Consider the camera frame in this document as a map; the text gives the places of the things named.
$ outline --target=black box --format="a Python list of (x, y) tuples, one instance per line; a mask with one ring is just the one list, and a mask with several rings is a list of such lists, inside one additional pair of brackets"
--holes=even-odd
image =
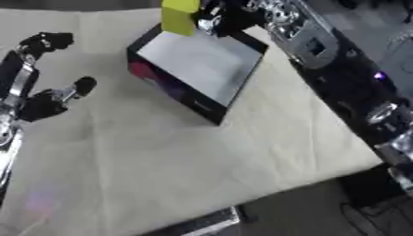
[(220, 124), (268, 46), (240, 32), (185, 37), (160, 24), (127, 48), (129, 71)]

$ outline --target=wrinkled fabric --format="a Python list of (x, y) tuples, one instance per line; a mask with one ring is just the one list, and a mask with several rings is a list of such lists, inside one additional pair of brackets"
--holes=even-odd
[(0, 10), (0, 54), (39, 31), (76, 44), (45, 55), (35, 90), (98, 80), (58, 117), (27, 125), (0, 212), (0, 231), (25, 236), (134, 235), (380, 161), (271, 48), (224, 124), (213, 126), (130, 75), (125, 49), (158, 9)]

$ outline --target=yellow block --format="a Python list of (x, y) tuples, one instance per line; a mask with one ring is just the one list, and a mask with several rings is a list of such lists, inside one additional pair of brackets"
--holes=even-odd
[(191, 16), (199, 7), (200, 0), (163, 0), (162, 29), (185, 36), (193, 35), (195, 24)]

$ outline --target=robotic arm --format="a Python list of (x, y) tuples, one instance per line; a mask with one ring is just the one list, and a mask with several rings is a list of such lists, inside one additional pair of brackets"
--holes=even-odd
[(46, 89), (30, 96), (40, 75), (36, 62), (45, 53), (66, 49), (73, 42), (71, 33), (41, 32), (22, 41), (0, 64), (0, 205), (22, 144), (21, 121), (63, 113), (69, 101), (88, 95), (96, 86), (94, 78), (83, 77), (69, 88)]
[(413, 196), (413, 112), (392, 80), (302, 0), (209, 0), (195, 25), (225, 37), (258, 25), (310, 88)]

